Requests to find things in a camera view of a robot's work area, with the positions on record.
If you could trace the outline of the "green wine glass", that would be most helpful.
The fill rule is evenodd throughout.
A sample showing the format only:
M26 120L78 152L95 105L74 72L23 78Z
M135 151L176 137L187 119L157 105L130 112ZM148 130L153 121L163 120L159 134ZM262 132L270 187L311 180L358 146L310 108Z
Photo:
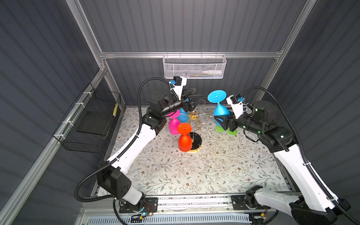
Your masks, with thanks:
M232 131L230 128L227 130L227 132L228 132L229 135L232 135L232 136L235 136L238 133L237 129Z
M221 126L218 126L218 125L215 126L215 130L219 133L222 133L225 131Z

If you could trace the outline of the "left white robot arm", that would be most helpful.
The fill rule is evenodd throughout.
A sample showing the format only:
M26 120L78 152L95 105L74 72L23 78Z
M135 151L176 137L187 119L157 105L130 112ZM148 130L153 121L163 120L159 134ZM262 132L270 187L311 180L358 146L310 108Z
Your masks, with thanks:
M123 147L107 161L100 163L101 171L97 172L97 183L111 197L124 200L137 210L145 204L145 194L139 191L126 176L129 168L143 148L153 140L167 123L167 117L180 109L193 111L202 101L203 95L196 95L195 89L185 89L177 99L166 96L163 92L152 94L149 107L142 115L140 126Z

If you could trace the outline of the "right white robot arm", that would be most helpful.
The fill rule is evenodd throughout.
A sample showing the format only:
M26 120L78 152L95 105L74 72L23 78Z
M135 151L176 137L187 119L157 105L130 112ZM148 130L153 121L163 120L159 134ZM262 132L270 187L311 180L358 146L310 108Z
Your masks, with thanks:
M255 185L246 191L244 202L249 209L268 206L292 216L299 225L332 225L339 215L347 214L349 202L338 198L318 177L311 163L304 159L294 132L276 125L278 107L260 100L253 104L252 114L246 115L243 102L235 105L229 100L229 103L233 112L215 116L215 120L224 130L233 132L241 128L256 134L301 192L300 196L290 196Z

